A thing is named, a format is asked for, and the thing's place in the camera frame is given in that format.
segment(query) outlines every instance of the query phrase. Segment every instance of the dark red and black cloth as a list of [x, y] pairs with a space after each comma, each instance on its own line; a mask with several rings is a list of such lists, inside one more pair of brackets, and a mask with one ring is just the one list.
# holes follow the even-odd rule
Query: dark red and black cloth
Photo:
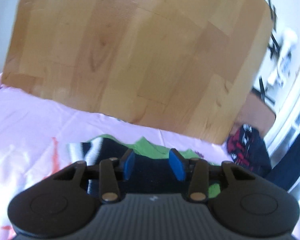
[[228, 138], [227, 150], [236, 164], [261, 177], [271, 171], [266, 144], [259, 131], [248, 124]]

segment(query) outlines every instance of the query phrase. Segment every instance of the wood grain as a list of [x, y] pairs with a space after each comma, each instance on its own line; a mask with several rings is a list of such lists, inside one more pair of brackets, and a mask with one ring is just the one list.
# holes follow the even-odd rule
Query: wood grain
[[264, 0], [20, 0], [3, 83], [222, 143], [272, 29]]

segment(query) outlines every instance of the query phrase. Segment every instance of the green fabric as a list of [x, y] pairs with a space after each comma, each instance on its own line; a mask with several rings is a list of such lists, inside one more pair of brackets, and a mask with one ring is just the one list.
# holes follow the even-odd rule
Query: green fabric
[[[133, 149], [133, 151], [136, 154], [143, 155], [143, 156], [146, 156], [151, 159], [168, 159], [169, 158], [169, 151], [170, 151], [169, 148], [152, 144], [149, 141], [147, 141], [147, 139], [144, 137], [142, 137], [140, 140], [136, 141], [134, 144], [122, 143], [109, 134], [100, 135], [98, 137], [109, 138], [111, 140], [114, 140], [117, 143], [120, 143], [130, 149]], [[180, 152], [180, 154], [186, 159], [198, 157], [198, 155], [193, 150], [190, 150], [190, 149]], [[214, 198], [219, 193], [220, 193], [220, 185], [219, 184], [215, 183], [209, 187], [209, 198]]]

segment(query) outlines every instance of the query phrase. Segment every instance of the pink bed sheet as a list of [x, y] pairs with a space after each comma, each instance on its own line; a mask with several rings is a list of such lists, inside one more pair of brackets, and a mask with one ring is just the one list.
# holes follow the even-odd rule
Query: pink bed sheet
[[68, 143], [102, 134], [127, 144], [145, 137], [168, 148], [192, 149], [217, 164], [232, 161], [224, 145], [74, 110], [0, 82], [0, 240], [14, 236], [6, 212], [12, 197], [69, 165]]

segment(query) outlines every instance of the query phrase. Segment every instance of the wooden tabletop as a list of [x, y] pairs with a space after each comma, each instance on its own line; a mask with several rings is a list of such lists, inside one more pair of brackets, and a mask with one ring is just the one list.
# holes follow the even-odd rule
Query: wooden tabletop
[[271, 29], [264, 0], [21, 0], [2, 81], [221, 144]]

